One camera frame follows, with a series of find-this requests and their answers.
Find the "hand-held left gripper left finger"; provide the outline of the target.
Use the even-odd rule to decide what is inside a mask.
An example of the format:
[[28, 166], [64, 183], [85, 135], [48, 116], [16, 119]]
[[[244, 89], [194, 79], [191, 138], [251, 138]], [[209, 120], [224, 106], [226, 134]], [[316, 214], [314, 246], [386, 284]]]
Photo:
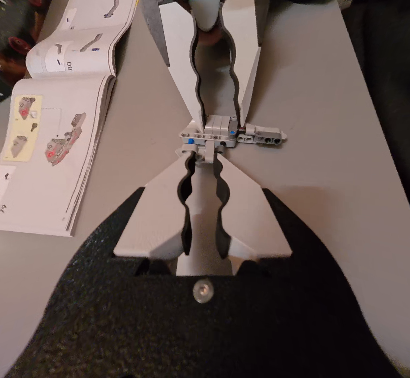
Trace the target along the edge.
[[117, 257], [178, 258], [189, 255], [192, 244], [190, 212], [195, 155], [183, 155], [142, 190], [122, 232]]

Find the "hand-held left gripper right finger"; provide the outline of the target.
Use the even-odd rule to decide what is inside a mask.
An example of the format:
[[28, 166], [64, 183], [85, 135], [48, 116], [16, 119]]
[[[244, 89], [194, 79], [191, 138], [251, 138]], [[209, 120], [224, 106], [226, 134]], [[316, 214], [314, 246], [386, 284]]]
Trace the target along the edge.
[[222, 259], [290, 257], [292, 250], [262, 187], [222, 155], [215, 155], [214, 176], [221, 205], [216, 246]]

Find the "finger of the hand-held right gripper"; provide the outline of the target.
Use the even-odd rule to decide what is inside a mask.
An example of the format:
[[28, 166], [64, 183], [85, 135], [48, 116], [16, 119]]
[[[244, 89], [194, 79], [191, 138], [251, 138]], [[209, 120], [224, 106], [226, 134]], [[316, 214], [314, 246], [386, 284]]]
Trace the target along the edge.
[[199, 75], [194, 63], [197, 25], [192, 12], [178, 2], [159, 6], [169, 60], [168, 70], [199, 131], [205, 128], [205, 113], [199, 97]]
[[255, 0], [225, 0], [222, 28], [231, 43], [230, 74], [234, 82], [234, 106], [239, 125], [249, 113], [261, 47], [258, 44]]

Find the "small grey brick panel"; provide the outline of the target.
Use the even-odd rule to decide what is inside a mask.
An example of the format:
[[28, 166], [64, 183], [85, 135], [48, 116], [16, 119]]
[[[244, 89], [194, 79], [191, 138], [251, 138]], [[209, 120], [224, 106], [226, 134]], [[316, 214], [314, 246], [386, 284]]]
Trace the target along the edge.
[[226, 141], [205, 140], [202, 144], [198, 144], [193, 139], [190, 139], [187, 143], [183, 143], [180, 148], [176, 149], [176, 154], [178, 157], [182, 157], [194, 151], [197, 165], [203, 163], [212, 164], [215, 155], [224, 155], [226, 145]]

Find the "long grey brick assembly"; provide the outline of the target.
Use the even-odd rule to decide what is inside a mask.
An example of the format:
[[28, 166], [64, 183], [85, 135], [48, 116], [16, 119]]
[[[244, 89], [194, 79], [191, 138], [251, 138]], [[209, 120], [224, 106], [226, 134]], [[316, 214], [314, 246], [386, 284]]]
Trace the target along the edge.
[[287, 140], [287, 135], [279, 128], [250, 123], [240, 127], [236, 116], [221, 115], [209, 115], [203, 132], [192, 120], [179, 136], [184, 144], [199, 147], [205, 147], [208, 142], [227, 148], [234, 148], [238, 143], [279, 146]]

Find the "person's right hand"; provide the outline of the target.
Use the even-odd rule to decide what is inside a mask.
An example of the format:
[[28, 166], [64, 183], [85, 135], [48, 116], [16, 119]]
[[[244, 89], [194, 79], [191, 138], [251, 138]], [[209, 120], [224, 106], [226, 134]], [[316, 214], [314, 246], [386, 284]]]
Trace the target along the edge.
[[214, 26], [209, 31], [204, 31], [197, 28], [198, 45], [211, 47], [216, 45], [223, 37], [222, 30], [218, 26]]

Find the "brick instruction booklet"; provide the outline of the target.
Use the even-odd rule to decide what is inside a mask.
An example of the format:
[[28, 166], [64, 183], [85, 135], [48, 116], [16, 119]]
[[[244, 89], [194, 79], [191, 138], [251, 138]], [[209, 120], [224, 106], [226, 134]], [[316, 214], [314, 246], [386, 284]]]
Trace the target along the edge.
[[13, 88], [1, 151], [2, 231], [71, 237], [138, 0], [69, 0]]

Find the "black toy brick box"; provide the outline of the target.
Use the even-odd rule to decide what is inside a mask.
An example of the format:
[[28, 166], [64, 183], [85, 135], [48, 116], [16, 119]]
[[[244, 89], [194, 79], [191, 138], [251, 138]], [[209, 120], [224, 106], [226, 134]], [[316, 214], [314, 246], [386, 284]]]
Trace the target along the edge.
[[26, 72], [52, 0], [0, 0], [0, 101]]

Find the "person's black sweater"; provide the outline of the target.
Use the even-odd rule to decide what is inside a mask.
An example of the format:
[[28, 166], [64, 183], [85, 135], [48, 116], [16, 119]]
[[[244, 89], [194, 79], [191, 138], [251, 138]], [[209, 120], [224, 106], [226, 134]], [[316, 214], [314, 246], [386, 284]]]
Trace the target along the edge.
[[351, 5], [342, 11], [345, 25], [409, 200], [410, 0], [346, 1]]

